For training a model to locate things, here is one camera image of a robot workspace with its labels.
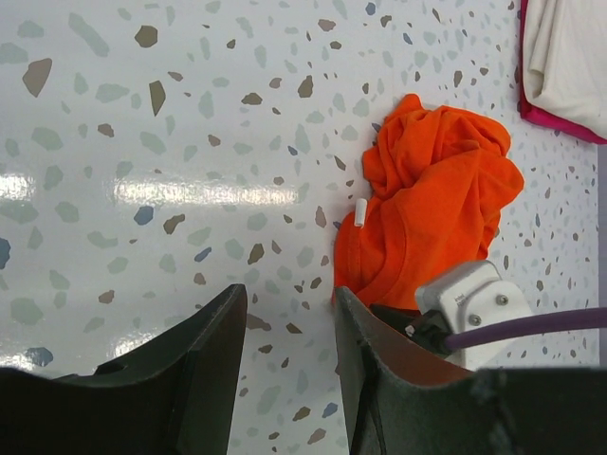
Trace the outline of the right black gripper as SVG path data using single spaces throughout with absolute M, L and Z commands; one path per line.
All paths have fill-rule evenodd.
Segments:
M 417 310 L 396 309 L 380 304 L 372 304 L 370 311 L 423 349 L 433 354 L 451 353 L 445 342 L 451 328 L 439 311 L 429 310 L 422 314 Z

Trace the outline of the orange t-shirt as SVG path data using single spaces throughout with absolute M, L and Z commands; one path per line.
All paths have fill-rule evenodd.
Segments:
M 524 188 L 510 144 L 491 118 L 406 95 L 362 156 L 372 194 L 362 227 L 353 213 L 340 224 L 334 284 L 366 305 L 414 310 L 420 286 L 486 259 L 502 209 Z

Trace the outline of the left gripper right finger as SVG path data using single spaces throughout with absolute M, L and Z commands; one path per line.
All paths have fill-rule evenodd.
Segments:
M 603 454 L 606 372 L 470 372 L 414 344 L 347 288 L 335 291 L 351 454 Z

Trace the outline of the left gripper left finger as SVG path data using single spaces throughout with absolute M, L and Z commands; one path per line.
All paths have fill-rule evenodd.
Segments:
M 227 453 L 247 310 L 232 284 L 91 375 L 2 369 L 2 453 Z

